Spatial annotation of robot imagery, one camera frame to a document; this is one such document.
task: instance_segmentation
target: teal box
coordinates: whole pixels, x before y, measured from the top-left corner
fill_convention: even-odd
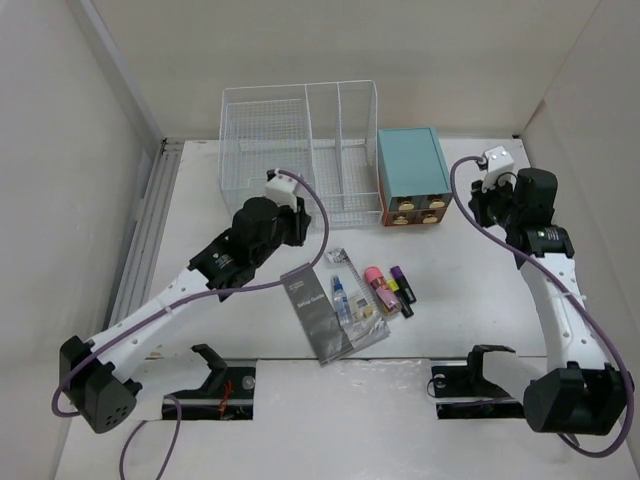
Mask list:
[[[434,128],[378,130],[378,165],[387,212],[449,205],[449,170]]]

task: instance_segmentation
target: purple marker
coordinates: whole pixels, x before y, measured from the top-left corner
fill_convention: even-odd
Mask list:
[[[407,303],[416,303],[416,296],[400,267],[395,266],[391,268],[391,275],[398,284],[398,287],[400,287],[400,294],[404,297]]]

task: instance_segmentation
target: white wire basket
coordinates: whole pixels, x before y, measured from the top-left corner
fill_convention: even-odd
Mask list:
[[[229,212],[264,195],[267,170],[283,168],[313,186],[331,228],[378,224],[377,103],[368,80],[226,89],[219,179]],[[313,200],[299,190],[321,228]]]

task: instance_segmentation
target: white table surface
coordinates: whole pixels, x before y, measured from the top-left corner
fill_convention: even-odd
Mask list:
[[[509,150],[517,167],[528,166],[520,140],[442,139],[449,165],[497,145]],[[151,296],[230,225],[218,187],[217,155],[217,141],[185,144]],[[459,172],[466,200],[481,172],[472,165]],[[310,260],[320,238],[311,235],[302,248],[281,247],[254,282],[277,279]],[[533,300],[513,257],[475,232],[454,205],[441,225],[335,230],[329,247],[346,248],[361,272],[371,265],[383,272],[400,265],[418,298],[414,317],[393,319],[391,336],[357,357],[461,357],[478,343],[508,345],[522,356],[546,353]],[[324,262],[318,268],[324,268]],[[209,343],[224,358],[315,358],[282,288],[232,296],[160,351],[184,352],[195,339]]]
[[[437,420],[427,360],[260,361],[253,421],[184,422],[163,480],[631,480],[627,447],[573,453],[524,420]],[[137,422],[95,435],[72,421],[56,480],[115,480]],[[175,423],[145,425],[128,480],[155,478]],[[610,438],[581,438],[601,448]]]
[[[449,163],[505,145],[522,167],[517,140],[443,139]],[[162,239],[151,295],[229,225],[217,186],[216,142],[185,145]],[[475,168],[465,168],[467,195]],[[278,278],[310,259],[319,237],[302,249],[283,247],[257,281]],[[543,356],[533,301],[511,256],[480,237],[451,207],[434,228],[332,232],[330,246],[347,248],[360,269],[399,264],[419,299],[416,315],[391,321],[391,336],[361,355],[396,360],[344,360],[321,368],[315,360],[259,361],[254,420],[198,421],[182,426],[163,477],[226,480],[616,480],[637,479],[628,448],[592,460],[555,435],[533,433],[523,420],[437,420],[426,394],[428,360],[465,356],[476,343],[510,345]],[[313,357],[284,291],[236,295],[163,346],[165,354],[207,342],[226,358]],[[543,358],[530,359],[544,368]],[[118,458],[137,424],[95,435],[73,419],[57,480],[113,480]],[[155,478],[174,422],[150,422],[132,442],[129,480]],[[610,438],[581,438],[602,448]]]

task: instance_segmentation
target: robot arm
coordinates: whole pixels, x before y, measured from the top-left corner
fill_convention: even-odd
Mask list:
[[[187,322],[198,318],[192,315],[192,309],[198,308],[199,302],[187,305],[188,299],[193,299],[194,295],[206,296],[210,290],[240,288],[253,280],[256,269],[280,245],[301,246],[304,243],[311,218],[305,211],[304,200],[294,194],[298,182],[279,175],[277,170],[267,172],[267,177],[266,197],[247,200],[234,215],[231,228],[193,257],[160,294],[87,342],[72,337],[62,345],[61,381],[92,352],[122,332],[141,325],[158,311],[166,310],[154,322],[104,351],[76,375],[64,390],[96,433],[107,432],[119,425],[135,408],[138,392],[150,384],[158,383],[151,378],[153,375],[150,376],[148,372],[143,375],[138,367],[157,345],[165,343]],[[222,302],[228,296],[220,295],[218,298]],[[206,308],[211,308],[211,302],[204,303]],[[178,378],[175,385],[172,384],[173,391],[189,386],[195,388],[193,382],[197,386],[206,385],[210,380],[208,377],[216,369],[221,366],[226,368],[222,359],[207,345],[196,345],[192,350],[195,356],[204,359],[209,368],[191,368],[190,373],[181,375],[182,378]]]
[[[551,223],[556,177],[535,168],[514,175],[513,159],[502,147],[489,150],[484,159],[480,168],[487,174],[472,184],[469,202],[476,222],[504,228],[506,243],[535,256],[568,293],[516,257],[540,317],[547,372],[532,368],[507,347],[483,345],[469,354],[471,377],[476,383],[501,387],[518,400],[536,432],[606,435],[626,406],[625,390],[620,372],[567,298],[572,295],[582,304],[569,235]]]

